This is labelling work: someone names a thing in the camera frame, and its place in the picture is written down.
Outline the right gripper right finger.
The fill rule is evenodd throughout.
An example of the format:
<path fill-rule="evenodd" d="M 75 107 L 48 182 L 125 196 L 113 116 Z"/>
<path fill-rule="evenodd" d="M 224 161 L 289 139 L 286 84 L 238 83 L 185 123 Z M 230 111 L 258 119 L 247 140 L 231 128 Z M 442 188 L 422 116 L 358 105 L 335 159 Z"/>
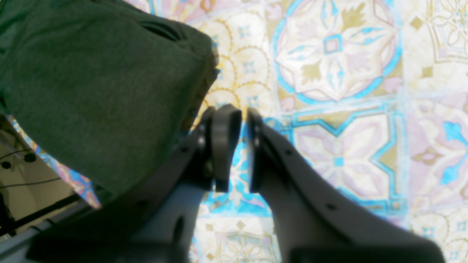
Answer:
<path fill-rule="evenodd" d="M 443 263 L 436 243 L 343 196 L 248 108 L 249 190 L 272 212 L 284 263 Z"/>

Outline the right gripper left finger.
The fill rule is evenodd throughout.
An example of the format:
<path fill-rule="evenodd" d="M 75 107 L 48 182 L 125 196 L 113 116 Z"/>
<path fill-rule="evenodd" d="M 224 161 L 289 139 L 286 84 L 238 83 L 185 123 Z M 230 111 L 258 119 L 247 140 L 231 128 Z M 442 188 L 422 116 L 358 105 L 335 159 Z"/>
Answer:
<path fill-rule="evenodd" d="M 34 263 L 186 263 L 206 192 L 229 191 L 242 113 L 209 107 L 197 128 L 157 171 L 98 211 L 38 234 Z"/>

